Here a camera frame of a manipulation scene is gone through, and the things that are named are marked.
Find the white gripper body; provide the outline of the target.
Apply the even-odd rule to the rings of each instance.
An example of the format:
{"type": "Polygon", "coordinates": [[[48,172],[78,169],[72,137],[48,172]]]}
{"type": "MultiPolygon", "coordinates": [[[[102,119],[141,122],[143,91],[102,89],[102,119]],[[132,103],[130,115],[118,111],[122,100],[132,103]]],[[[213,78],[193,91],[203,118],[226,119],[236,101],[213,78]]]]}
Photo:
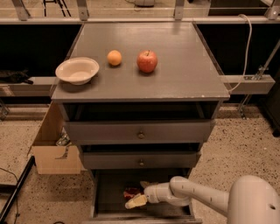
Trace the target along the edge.
{"type": "Polygon", "coordinates": [[[147,200],[152,204],[160,202],[171,203],[174,199],[168,183],[148,185],[144,188],[143,193],[147,200]]]}

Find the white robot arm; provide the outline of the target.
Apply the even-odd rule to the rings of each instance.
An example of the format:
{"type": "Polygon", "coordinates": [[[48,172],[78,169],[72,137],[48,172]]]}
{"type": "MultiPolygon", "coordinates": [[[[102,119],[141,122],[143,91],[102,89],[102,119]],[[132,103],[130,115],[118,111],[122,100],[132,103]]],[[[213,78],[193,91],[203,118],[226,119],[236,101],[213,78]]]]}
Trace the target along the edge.
{"type": "Polygon", "coordinates": [[[195,199],[227,218],[227,224],[280,224],[280,197],[262,178],[247,175],[238,178],[229,192],[196,184],[188,178],[175,176],[169,182],[143,182],[138,193],[125,204],[127,209],[147,202],[167,202],[182,207],[195,199]]]}

